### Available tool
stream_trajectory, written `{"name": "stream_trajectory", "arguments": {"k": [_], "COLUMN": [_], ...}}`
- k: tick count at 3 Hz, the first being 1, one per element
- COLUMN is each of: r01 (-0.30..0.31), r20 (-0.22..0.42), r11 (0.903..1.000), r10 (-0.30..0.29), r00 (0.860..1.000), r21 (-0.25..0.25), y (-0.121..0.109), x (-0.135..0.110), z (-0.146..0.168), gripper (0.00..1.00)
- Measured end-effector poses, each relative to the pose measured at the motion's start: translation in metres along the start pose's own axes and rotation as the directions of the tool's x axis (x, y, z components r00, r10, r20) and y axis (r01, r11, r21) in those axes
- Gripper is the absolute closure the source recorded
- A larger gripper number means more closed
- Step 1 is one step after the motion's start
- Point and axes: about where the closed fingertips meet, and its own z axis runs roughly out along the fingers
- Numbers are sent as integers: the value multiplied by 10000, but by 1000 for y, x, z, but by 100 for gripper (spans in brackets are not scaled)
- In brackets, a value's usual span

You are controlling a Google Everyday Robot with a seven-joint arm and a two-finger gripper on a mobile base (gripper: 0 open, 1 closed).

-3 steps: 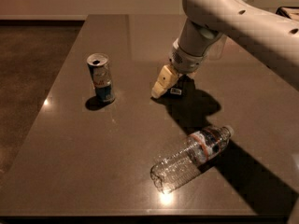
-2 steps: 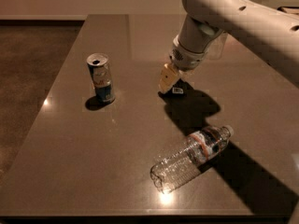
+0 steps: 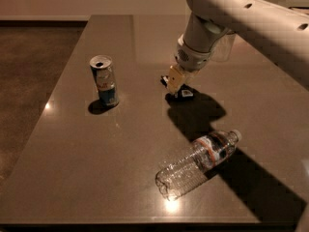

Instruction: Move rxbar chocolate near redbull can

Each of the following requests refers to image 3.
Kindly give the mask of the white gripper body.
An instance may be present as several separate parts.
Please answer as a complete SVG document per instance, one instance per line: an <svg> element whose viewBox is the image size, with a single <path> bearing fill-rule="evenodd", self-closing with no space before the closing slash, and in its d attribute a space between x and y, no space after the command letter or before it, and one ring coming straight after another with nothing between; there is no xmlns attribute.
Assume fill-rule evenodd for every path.
<svg viewBox="0 0 309 232"><path fill-rule="evenodd" d="M174 56L177 63L186 72L195 72L201 70L207 64L211 54L209 52L204 53L191 49L186 45L184 37L181 35L177 40Z"/></svg>

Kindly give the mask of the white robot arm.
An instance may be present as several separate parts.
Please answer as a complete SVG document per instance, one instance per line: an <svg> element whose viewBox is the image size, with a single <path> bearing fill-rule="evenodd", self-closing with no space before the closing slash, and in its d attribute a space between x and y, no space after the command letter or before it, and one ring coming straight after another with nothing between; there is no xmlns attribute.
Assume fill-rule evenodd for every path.
<svg viewBox="0 0 309 232"><path fill-rule="evenodd" d="M303 87L309 85L309 16L265 0L186 0L191 10L179 37L167 89L177 95L236 33Z"/></svg>

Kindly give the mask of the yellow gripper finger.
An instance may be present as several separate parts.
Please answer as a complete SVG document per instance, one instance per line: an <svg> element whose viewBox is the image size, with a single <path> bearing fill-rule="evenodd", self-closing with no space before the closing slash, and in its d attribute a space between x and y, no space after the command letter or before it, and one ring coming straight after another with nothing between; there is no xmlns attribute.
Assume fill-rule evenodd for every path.
<svg viewBox="0 0 309 232"><path fill-rule="evenodd" d="M179 64L171 66L167 76L167 89L170 94L175 95L184 84L188 84L194 77L193 72L188 72Z"/></svg>

